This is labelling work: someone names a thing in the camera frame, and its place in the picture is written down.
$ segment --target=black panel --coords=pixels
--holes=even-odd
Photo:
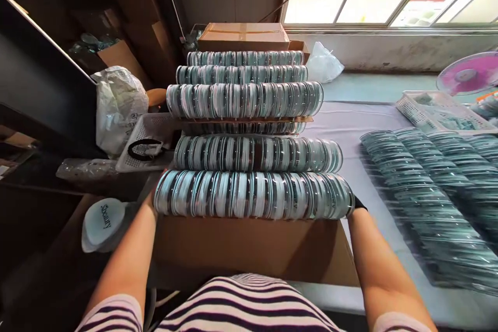
[[[0,0],[0,121],[67,156],[95,145],[96,86],[8,0]]]

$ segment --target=plastic crate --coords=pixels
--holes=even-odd
[[[461,121],[468,121],[472,130],[449,128],[427,111],[424,105],[415,101],[415,98],[427,94],[431,98],[431,105],[451,113],[451,117]],[[396,103],[396,108],[405,115],[415,126],[426,133],[436,131],[455,131],[461,135],[477,135],[483,133],[498,133],[498,128],[478,116],[465,105],[456,102],[452,96],[441,91],[404,91],[403,97]]]
[[[138,172],[164,170],[173,161],[173,151],[166,151],[161,157],[153,161],[138,161],[128,155],[130,144],[141,139],[155,139],[164,142],[169,148],[168,141],[171,136],[171,128],[176,124],[170,113],[150,113],[142,115],[137,121],[133,132],[124,147],[123,153],[116,164],[116,171]]]

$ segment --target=bag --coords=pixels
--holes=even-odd
[[[333,81],[344,70],[344,65],[319,41],[313,46],[306,67],[308,68],[308,80],[320,83]]]
[[[149,99],[142,83],[121,66],[92,75],[98,83],[95,140],[110,158],[118,158]]]

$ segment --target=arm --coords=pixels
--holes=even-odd
[[[431,330],[436,326],[410,276],[365,209],[348,219],[354,263],[363,291],[368,326],[390,311],[406,314]]]
[[[145,288],[156,234],[156,220],[157,212],[149,195],[100,276],[85,314],[107,297],[127,294],[139,302],[143,322]]]

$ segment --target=black glove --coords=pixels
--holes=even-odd
[[[356,197],[356,195],[354,195],[354,208],[365,209],[366,211],[368,211],[368,209],[365,207],[365,205],[363,205],[363,203],[359,200],[359,198]]]

